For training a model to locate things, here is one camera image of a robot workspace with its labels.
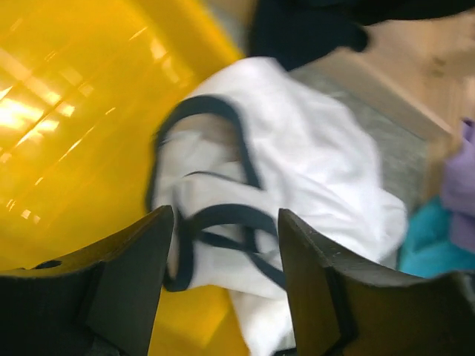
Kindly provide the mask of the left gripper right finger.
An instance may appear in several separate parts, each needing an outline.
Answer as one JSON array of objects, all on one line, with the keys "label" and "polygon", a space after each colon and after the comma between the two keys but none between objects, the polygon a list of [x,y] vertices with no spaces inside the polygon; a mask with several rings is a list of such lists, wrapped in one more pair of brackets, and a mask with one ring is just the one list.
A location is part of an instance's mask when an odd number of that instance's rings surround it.
[{"label": "left gripper right finger", "polygon": [[299,355],[472,355],[474,274],[431,279],[392,270],[278,215]]}]

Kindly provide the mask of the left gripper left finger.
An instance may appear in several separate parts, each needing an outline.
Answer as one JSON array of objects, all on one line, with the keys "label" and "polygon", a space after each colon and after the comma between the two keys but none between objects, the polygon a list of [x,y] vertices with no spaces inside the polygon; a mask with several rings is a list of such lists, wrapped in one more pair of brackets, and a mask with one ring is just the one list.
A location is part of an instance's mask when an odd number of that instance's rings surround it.
[{"label": "left gripper left finger", "polygon": [[1,273],[3,355],[148,353],[174,224],[163,206],[78,251]]}]

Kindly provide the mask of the white tank top navy trim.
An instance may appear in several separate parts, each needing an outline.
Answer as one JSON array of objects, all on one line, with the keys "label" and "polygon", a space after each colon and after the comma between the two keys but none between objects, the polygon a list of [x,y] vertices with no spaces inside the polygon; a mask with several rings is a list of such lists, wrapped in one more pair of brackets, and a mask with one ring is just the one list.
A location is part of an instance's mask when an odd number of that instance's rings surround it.
[{"label": "white tank top navy trim", "polygon": [[293,336],[280,209],[373,262],[404,239],[407,210],[382,187],[373,139],[273,59],[243,59],[204,81],[164,120],[154,150],[146,203],[174,212],[165,288],[227,290],[251,355]]}]

